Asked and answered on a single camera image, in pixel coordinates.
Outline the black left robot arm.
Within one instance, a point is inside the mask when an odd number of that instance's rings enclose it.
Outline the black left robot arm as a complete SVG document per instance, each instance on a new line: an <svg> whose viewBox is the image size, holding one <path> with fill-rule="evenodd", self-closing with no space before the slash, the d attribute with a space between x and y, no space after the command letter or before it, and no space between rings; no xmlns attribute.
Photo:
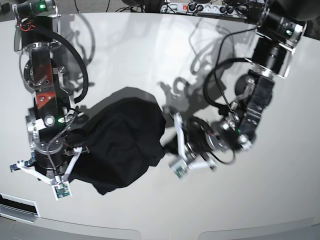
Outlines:
<svg viewBox="0 0 320 240"><path fill-rule="evenodd" d="M211 127L196 116L180 120L175 114L176 135L164 150L184 160L213 154L216 150L249 150L255 142L262 113L272 100L274 78L288 76L292 56L306 31L307 22L319 15L317 0L268 1L253 21L259 39L252 56L217 61L204 80L203 97L221 115L217 127ZM209 96L209 83L215 81L216 87L220 88L217 72L235 63L249 63L252 68L236 82L235 99L217 103Z"/></svg>

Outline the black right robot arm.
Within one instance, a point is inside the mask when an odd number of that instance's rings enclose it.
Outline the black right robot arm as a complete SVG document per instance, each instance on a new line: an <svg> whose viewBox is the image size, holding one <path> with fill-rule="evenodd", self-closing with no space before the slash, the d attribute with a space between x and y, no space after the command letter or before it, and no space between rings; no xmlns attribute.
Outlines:
<svg viewBox="0 0 320 240"><path fill-rule="evenodd" d="M67 138L79 114L78 103L87 95L87 67L73 45L61 35L60 14L54 0L18 0L11 6L15 18L14 51L26 55L19 65L25 88L32 94L33 106L26 116L31 159L11 168L34 175L50 184L66 182L73 165L66 160L79 143ZM83 87L79 96L65 82L66 68L54 60L54 51L66 48L78 64Z"/></svg>

